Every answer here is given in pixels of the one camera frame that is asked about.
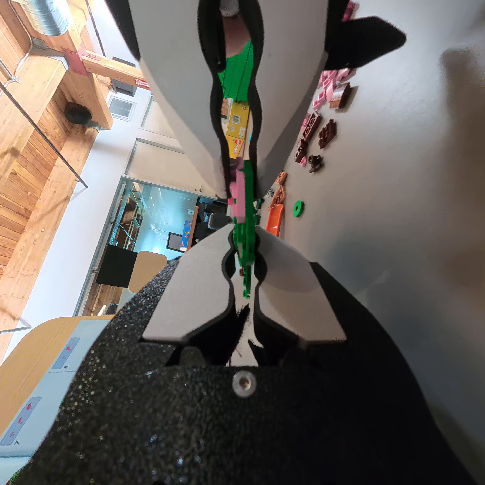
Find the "orange long lego piece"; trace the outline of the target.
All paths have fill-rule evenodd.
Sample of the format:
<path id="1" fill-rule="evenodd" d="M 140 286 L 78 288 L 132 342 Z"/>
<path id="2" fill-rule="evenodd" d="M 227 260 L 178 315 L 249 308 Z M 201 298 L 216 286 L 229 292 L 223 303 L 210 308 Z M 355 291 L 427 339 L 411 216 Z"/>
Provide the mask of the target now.
<path id="1" fill-rule="evenodd" d="M 275 237 L 279 237 L 284 214 L 284 204 L 275 204 L 270 210 L 266 223 L 266 231 Z"/>

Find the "brown lego slope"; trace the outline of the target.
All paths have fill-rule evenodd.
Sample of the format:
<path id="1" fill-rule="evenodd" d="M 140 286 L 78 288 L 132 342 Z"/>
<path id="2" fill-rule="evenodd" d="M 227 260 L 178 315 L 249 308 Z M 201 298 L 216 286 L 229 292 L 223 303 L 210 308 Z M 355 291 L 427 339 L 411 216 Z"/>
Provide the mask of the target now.
<path id="1" fill-rule="evenodd" d="M 330 99 L 329 108 L 331 110 L 345 109 L 351 94 L 351 90 L 352 89 L 349 82 L 338 83 Z"/>

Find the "curved wooden panel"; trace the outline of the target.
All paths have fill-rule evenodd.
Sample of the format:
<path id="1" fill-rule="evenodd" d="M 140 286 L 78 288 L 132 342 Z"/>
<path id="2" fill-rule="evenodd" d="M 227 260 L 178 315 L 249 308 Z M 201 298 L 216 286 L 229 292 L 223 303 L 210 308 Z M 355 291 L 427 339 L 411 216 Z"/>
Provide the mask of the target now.
<path id="1" fill-rule="evenodd" d="M 1 365 L 1 432 L 50 369 L 80 322 L 110 321 L 114 315 L 59 317 L 28 332 Z"/>

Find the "black monitor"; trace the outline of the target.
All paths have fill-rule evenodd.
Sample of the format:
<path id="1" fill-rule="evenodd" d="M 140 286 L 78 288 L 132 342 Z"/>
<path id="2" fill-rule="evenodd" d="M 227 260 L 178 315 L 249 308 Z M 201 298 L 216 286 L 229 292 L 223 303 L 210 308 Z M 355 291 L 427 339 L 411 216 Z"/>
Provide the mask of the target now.
<path id="1" fill-rule="evenodd" d="M 95 283 L 127 288 L 138 253 L 122 247 L 107 245 Z"/>

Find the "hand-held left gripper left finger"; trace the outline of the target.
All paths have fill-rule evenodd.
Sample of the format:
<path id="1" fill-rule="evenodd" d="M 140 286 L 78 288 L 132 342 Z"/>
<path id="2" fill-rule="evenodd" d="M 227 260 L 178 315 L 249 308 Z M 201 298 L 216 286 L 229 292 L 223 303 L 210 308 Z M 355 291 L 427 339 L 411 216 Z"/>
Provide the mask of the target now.
<path id="1" fill-rule="evenodd" d="M 233 308 L 233 225 L 197 243 L 180 259 L 142 335 L 147 342 L 186 344 Z"/>

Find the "black ceiling rail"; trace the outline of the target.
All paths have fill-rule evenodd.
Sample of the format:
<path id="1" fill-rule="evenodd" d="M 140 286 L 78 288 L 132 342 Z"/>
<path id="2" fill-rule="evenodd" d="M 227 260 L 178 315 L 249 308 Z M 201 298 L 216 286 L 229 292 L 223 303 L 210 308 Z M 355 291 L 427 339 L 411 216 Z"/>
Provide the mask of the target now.
<path id="1" fill-rule="evenodd" d="M 18 103 L 18 101 L 12 96 L 8 89 L 1 84 L 1 91 L 5 96 L 13 103 L 17 110 L 23 115 L 27 122 L 33 127 L 33 129 L 40 135 L 40 137 L 47 143 L 47 145 L 54 151 L 54 153 L 61 159 L 65 166 L 70 170 L 70 172 L 75 176 L 77 182 L 81 183 L 85 188 L 88 185 L 81 178 L 81 176 L 74 170 L 67 159 L 61 154 L 61 152 L 56 148 L 56 146 L 51 142 L 51 140 L 45 135 L 45 133 L 39 128 L 39 126 L 33 121 L 33 119 L 28 115 L 28 113 L 23 109 L 23 107 Z"/>

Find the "tan chair back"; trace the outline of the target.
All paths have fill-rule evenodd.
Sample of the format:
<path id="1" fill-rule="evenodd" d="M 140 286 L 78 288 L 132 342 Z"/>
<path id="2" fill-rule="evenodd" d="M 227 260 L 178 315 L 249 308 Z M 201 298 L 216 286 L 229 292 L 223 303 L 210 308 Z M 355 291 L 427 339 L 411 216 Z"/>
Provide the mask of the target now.
<path id="1" fill-rule="evenodd" d="M 136 294 L 150 282 L 166 265 L 168 259 L 165 255 L 140 251 L 137 253 L 135 264 L 128 283 L 128 290 Z"/>

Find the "green lego plate with pink bricks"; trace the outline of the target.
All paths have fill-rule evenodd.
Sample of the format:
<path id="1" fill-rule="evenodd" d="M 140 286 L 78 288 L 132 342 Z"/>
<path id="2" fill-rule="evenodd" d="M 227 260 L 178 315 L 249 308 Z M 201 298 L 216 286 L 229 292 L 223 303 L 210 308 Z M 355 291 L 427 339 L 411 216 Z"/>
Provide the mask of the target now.
<path id="1" fill-rule="evenodd" d="M 243 279 L 243 297 L 250 298 L 251 274 L 255 261 L 256 226 L 253 223 L 254 208 L 253 168 L 251 161 L 242 157 L 236 159 L 231 168 L 232 180 L 229 185 L 233 219 L 233 243 L 237 251 L 239 274 Z"/>

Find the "white wall vent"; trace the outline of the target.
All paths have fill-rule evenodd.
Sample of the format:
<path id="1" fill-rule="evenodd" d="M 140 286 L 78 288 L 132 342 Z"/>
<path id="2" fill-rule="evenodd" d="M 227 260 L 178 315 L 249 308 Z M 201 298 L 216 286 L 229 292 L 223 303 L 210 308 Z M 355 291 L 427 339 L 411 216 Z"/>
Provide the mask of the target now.
<path id="1" fill-rule="evenodd" d="M 107 100 L 110 114 L 113 118 L 130 122 L 136 110 L 136 102 L 125 100 L 118 96 L 112 95 Z"/>

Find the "yellow lego box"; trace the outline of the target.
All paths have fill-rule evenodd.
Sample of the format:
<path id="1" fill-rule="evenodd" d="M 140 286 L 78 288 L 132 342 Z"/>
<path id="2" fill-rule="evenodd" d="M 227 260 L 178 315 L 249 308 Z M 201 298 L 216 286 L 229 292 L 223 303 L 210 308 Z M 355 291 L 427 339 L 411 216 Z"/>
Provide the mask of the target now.
<path id="1" fill-rule="evenodd" d="M 247 140 L 247 126 L 250 115 L 248 102 L 228 99 L 229 113 L 227 117 L 226 141 L 229 157 L 241 158 Z"/>

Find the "brown long lego brick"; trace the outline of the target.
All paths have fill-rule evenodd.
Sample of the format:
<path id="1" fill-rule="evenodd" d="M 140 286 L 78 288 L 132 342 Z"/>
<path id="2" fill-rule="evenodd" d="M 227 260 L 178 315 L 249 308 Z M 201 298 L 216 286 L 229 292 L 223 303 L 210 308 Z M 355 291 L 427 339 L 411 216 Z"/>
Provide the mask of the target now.
<path id="1" fill-rule="evenodd" d="M 319 113 L 312 112 L 302 132 L 302 135 L 301 135 L 302 141 L 306 143 L 311 142 L 315 132 L 318 130 L 320 126 L 322 119 L 323 117 Z"/>

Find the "metal air duct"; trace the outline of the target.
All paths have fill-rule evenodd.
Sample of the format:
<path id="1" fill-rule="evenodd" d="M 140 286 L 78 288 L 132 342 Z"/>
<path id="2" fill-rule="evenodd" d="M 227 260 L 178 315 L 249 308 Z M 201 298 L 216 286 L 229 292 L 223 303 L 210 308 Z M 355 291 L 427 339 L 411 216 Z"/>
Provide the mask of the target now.
<path id="1" fill-rule="evenodd" d="M 72 14 L 67 1 L 22 1 L 21 5 L 38 33 L 55 37 L 68 32 Z"/>

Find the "black dome speaker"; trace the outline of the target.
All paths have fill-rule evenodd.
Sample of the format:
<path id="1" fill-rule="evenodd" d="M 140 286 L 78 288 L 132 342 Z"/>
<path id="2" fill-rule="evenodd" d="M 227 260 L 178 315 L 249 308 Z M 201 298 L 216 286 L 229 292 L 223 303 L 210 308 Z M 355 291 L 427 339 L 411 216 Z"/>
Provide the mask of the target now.
<path id="1" fill-rule="evenodd" d="M 88 108 L 80 104 L 68 102 L 64 107 L 64 116 L 72 124 L 80 125 L 85 128 L 93 127 L 91 112 Z"/>

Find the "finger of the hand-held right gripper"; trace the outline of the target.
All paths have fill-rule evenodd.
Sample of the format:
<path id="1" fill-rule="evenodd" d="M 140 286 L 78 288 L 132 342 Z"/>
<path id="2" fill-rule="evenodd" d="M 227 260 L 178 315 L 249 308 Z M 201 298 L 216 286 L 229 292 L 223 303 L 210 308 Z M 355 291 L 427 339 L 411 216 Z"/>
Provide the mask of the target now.
<path id="1" fill-rule="evenodd" d="M 254 69 L 248 88 L 253 116 L 249 156 L 255 195 L 283 169 L 328 58 L 329 1 L 239 1 Z"/>
<path id="2" fill-rule="evenodd" d="M 199 1 L 129 1 L 140 66 L 182 149 L 227 198 L 221 143 L 210 114 L 212 73 L 199 42 Z"/>

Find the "pile of pink lego pieces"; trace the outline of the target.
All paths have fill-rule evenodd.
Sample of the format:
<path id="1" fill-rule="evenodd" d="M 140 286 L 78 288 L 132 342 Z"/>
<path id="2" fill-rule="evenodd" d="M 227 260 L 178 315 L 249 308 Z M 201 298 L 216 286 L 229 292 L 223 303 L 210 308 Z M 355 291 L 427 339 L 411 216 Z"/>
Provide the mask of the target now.
<path id="1" fill-rule="evenodd" d="M 313 101 L 312 109 L 318 111 L 326 101 L 328 103 L 334 97 L 337 84 L 342 80 L 346 81 L 350 76 L 351 69 L 324 70 L 321 72 L 317 88 L 320 88 L 317 98 Z"/>

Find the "wooden post with red signs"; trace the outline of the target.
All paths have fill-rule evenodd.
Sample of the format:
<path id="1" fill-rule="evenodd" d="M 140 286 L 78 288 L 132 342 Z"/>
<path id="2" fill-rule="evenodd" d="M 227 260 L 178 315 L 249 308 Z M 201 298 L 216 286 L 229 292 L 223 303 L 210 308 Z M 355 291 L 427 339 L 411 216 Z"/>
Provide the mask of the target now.
<path id="1" fill-rule="evenodd" d="M 82 60 L 87 71 L 92 74 L 150 91 L 150 86 L 142 71 L 136 66 L 108 59 L 89 50 L 85 51 Z"/>

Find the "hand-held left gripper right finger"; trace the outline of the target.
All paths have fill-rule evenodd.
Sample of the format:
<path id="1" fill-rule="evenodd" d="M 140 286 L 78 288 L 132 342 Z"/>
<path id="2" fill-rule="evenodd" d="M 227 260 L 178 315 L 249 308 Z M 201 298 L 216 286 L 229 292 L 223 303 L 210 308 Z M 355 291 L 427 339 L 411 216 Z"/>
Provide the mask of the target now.
<path id="1" fill-rule="evenodd" d="M 302 347 L 342 343 L 346 335 L 312 266 L 298 250 L 257 227 L 254 316 Z"/>

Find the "red metal bracket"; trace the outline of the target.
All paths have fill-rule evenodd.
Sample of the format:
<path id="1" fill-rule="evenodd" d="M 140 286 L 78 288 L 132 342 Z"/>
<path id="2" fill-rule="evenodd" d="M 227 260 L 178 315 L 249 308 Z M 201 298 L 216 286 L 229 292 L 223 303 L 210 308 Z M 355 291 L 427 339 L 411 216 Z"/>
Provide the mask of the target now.
<path id="1" fill-rule="evenodd" d="M 62 49 L 64 56 L 67 60 L 69 70 L 81 76 L 88 76 L 88 71 L 83 63 L 82 56 L 86 51 L 85 45 L 81 45 L 78 51 L 71 51 L 68 49 Z"/>

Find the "green plastic bin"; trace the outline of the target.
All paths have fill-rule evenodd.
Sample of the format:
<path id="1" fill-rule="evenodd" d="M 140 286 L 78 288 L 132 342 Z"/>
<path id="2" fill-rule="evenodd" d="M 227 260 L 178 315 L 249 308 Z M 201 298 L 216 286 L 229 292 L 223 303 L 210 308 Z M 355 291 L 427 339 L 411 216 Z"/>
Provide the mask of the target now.
<path id="1" fill-rule="evenodd" d="M 254 52 L 249 41 L 237 55 L 226 59 L 226 68 L 218 73 L 223 97 L 248 102 L 248 88 L 254 67 Z"/>

